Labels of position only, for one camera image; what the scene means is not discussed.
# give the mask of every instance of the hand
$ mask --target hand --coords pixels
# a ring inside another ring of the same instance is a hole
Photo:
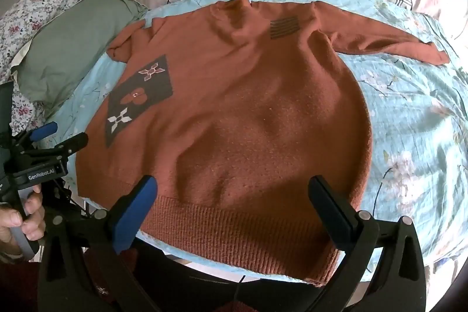
[[[30,241],[37,241],[44,236],[44,207],[42,206],[41,186],[33,188],[34,193],[29,196],[24,205],[30,214],[26,221],[23,221],[21,214],[14,209],[5,208],[0,205],[0,251],[11,255],[20,255],[21,249],[12,237],[10,229],[21,227],[21,230]]]

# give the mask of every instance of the bed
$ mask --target bed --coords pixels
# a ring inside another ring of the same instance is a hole
[[[21,49],[43,25],[82,0],[21,0],[0,21],[0,81],[24,58]],[[135,0],[151,9],[144,17],[164,17],[196,10],[219,0]],[[307,3],[316,0],[252,0]],[[467,142],[465,110],[468,75],[462,40],[467,21],[467,0],[322,0],[434,42],[451,62],[441,67],[389,54],[340,54],[359,81],[373,127],[373,157],[361,208],[379,219],[409,215],[415,221],[425,264],[456,257],[467,246]],[[99,57],[60,108],[51,113],[31,102],[15,86],[13,132],[56,121],[59,131],[46,147],[86,129],[125,65]],[[67,182],[79,194],[74,160]],[[140,232],[145,241],[179,258],[255,278],[298,281],[280,274],[258,274],[215,263],[170,247]],[[369,263],[369,280],[379,252]]]

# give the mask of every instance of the light blue floral sheet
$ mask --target light blue floral sheet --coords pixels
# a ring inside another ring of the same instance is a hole
[[[219,0],[183,0],[146,15],[181,14]],[[317,0],[252,0],[307,3]],[[372,167],[361,204],[378,219],[413,218],[425,264],[457,256],[468,244],[468,74],[467,58],[457,56],[438,22],[383,0],[321,0],[405,30],[423,42],[445,50],[450,63],[433,66],[390,54],[340,54],[350,67],[367,101],[373,128]],[[83,79],[73,96],[50,118],[58,133],[45,142],[57,142],[84,131],[94,113],[118,81],[125,65],[104,54]],[[67,181],[76,189],[75,162],[69,162]],[[189,261],[219,269],[273,279],[186,253],[153,239],[147,242]],[[380,251],[376,250],[363,280],[369,280]]]

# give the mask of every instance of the silver bolt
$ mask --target silver bolt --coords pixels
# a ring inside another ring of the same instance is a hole
[[[55,216],[54,219],[52,220],[52,223],[54,225],[60,225],[63,221],[62,216]]]
[[[408,216],[403,216],[402,221],[405,225],[411,225],[413,223],[413,220],[411,217]]]
[[[371,214],[368,211],[359,211],[357,214],[361,220],[368,221],[371,219]]]
[[[102,220],[103,218],[106,218],[107,211],[105,209],[98,209],[94,212],[93,216],[96,220]]]

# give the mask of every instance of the orange sweater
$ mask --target orange sweater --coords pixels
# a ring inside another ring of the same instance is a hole
[[[371,125],[336,55],[448,62],[432,44],[323,2],[218,2],[125,28],[127,68],[77,156],[81,196],[110,208],[143,174],[158,199],[142,229],[180,249],[322,284],[336,252],[307,198],[321,174],[359,206]]]

